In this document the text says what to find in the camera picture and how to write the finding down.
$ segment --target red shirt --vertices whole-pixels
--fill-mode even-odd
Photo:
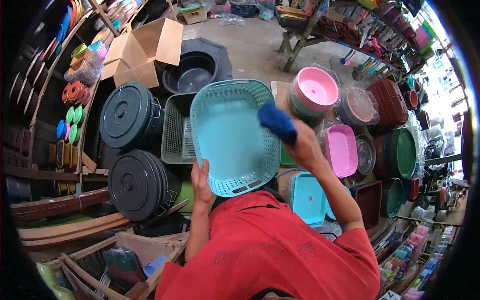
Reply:
[[[239,212],[267,204],[280,209]],[[270,193],[220,204],[210,214],[209,229],[210,241],[184,267],[165,264],[155,300],[246,300],[268,288],[301,300],[372,300],[380,288],[364,229],[330,242]]]

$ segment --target blue cleaning cloth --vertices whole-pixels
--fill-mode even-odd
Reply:
[[[269,128],[284,144],[295,144],[297,130],[290,117],[282,110],[277,109],[275,104],[267,103],[263,105],[258,110],[257,115],[261,125]]]

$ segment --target black plastic basin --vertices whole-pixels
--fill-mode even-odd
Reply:
[[[215,80],[217,72],[218,63],[210,55],[187,52],[180,56],[180,65],[165,68],[162,84],[172,94],[198,92]]]

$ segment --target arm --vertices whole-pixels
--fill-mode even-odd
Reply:
[[[208,233],[208,206],[212,202],[212,191],[207,183],[208,160],[202,161],[199,169],[195,160],[192,169],[193,211],[190,234],[185,247],[185,261],[189,262],[210,240]]]
[[[297,141],[294,146],[286,146],[288,154],[317,178],[344,233],[354,228],[365,228],[360,208],[330,168],[315,132],[300,120],[292,122],[297,130]]]

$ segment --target grey-green plastic basket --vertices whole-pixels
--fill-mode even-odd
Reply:
[[[172,95],[165,104],[160,155],[167,164],[193,164],[195,149],[190,125],[190,105],[196,94]]]

